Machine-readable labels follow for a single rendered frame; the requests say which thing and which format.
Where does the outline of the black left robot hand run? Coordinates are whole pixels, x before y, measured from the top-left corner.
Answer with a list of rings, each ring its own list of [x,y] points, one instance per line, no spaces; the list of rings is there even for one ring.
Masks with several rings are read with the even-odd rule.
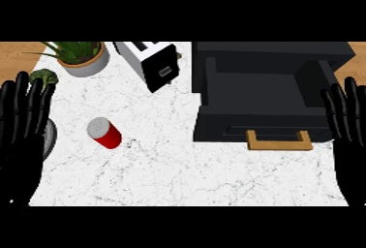
[[[56,84],[28,73],[0,87],[0,209],[26,207],[42,171],[44,133]]]

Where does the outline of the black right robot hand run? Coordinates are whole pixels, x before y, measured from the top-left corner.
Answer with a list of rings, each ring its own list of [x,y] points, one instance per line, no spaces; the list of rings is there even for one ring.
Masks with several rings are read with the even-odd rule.
[[[320,91],[333,139],[336,181],[349,206],[366,205],[366,85],[352,77]]]

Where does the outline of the red can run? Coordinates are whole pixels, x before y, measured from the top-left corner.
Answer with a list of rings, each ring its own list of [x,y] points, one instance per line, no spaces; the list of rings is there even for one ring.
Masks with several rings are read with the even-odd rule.
[[[106,117],[96,117],[88,122],[87,134],[107,149],[115,149],[121,144],[121,132]]]

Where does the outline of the dark grey open drawer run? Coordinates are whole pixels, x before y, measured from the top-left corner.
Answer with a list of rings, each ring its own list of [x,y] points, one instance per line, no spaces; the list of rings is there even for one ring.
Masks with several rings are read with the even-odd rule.
[[[284,74],[233,73],[221,72],[209,57],[193,140],[243,142],[248,130],[259,140],[293,140],[298,131],[314,142],[330,140],[320,91],[335,83],[324,61],[307,61]]]

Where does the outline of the grey round plate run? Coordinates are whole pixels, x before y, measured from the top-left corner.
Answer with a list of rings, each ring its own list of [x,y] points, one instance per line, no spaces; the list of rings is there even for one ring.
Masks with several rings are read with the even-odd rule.
[[[45,133],[44,133],[44,151],[42,151],[42,159],[47,159],[54,144],[57,140],[57,128],[56,124],[51,119],[47,120],[47,125],[45,125]]]

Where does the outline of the green broccoli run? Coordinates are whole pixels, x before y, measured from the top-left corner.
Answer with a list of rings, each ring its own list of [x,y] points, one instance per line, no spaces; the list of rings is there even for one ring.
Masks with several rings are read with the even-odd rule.
[[[39,69],[31,72],[28,76],[29,84],[35,83],[37,79],[41,79],[42,90],[47,88],[56,89],[56,84],[59,83],[57,74],[48,69]]]

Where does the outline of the potted green plant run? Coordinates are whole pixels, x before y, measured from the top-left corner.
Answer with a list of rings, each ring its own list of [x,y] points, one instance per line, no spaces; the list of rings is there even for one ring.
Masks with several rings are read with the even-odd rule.
[[[39,55],[53,57],[73,77],[91,77],[106,68],[110,55],[103,42],[42,42],[42,45],[53,54],[39,52]]]

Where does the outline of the dark grey cabinet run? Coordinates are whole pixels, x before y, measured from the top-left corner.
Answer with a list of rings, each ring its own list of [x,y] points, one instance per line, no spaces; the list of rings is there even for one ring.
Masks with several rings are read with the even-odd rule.
[[[218,73],[292,76],[308,108],[318,108],[320,90],[336,82],[335,71],[355,56],[346,42],[191,42],[191,90],[200,93],[206,60]]]

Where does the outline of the white and black toaster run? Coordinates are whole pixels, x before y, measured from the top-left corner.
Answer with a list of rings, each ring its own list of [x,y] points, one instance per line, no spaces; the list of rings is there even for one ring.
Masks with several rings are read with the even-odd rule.
[[[113,42],[113,47],[155,93],[178,76],[175,45],[171,42]]]

